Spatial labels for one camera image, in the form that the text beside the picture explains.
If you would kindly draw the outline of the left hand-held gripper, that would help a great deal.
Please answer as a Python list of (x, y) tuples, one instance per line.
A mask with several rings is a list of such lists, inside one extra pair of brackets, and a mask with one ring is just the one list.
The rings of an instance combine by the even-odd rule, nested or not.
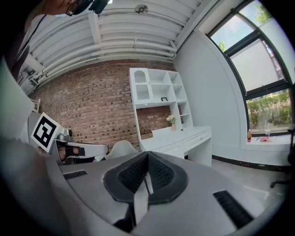
[(59, 165), (92, 163), (108, 154), (107, 145), (74, 142), (72, 130), (62, 127), (44, 112), (40, 114), (30, 137)]

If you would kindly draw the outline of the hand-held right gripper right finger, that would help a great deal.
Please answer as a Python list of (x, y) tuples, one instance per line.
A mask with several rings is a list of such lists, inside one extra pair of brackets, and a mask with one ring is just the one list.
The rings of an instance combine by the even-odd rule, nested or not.
[(167, 154), (188, 175), (171, 203), (151, 205), (134, 228), (136, 236), (265, 236), (278, 204), (264, 207), (252, 192), (217, 170)]

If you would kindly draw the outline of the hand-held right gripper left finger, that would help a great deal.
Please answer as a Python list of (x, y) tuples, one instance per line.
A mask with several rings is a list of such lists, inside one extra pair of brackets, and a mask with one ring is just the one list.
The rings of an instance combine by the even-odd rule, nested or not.
[(109, 225), (131, 232), (148, 210), (145, 152), (69, 165), (61, 171), (79, 200)]

